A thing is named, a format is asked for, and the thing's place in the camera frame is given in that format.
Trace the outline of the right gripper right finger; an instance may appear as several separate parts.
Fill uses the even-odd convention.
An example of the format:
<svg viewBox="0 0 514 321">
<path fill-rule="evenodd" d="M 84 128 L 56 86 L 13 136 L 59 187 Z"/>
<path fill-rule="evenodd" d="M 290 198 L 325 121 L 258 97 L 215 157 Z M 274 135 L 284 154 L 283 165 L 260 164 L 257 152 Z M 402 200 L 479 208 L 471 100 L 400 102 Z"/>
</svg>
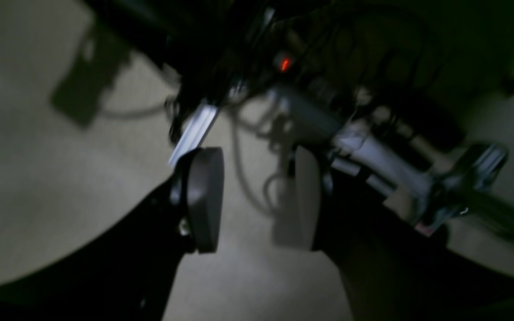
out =
<svg viewBox="0 0 514 321">
<path fill-rule="evenodd" d="M 294 145 L 291 167 L 303 245 L 318 251 L 323 215 L 331 207 L 334 189 L 331 166 L 316 146 Z"/>
</svg>

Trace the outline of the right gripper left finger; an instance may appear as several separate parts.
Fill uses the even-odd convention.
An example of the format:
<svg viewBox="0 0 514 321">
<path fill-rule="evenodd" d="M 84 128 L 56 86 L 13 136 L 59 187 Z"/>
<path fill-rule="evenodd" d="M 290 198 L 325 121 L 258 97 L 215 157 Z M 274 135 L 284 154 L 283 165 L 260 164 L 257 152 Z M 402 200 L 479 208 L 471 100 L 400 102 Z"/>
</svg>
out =
<svg viewBox="0 0 514 321">
<path fill-rule="evenodd" d="M 179 233 L 200 254 L 215 253 L 220 241 L 224 193 L 222 148 L 196 148 L 174 168 L 170 202 L 181 219 Z"/>
</svg>

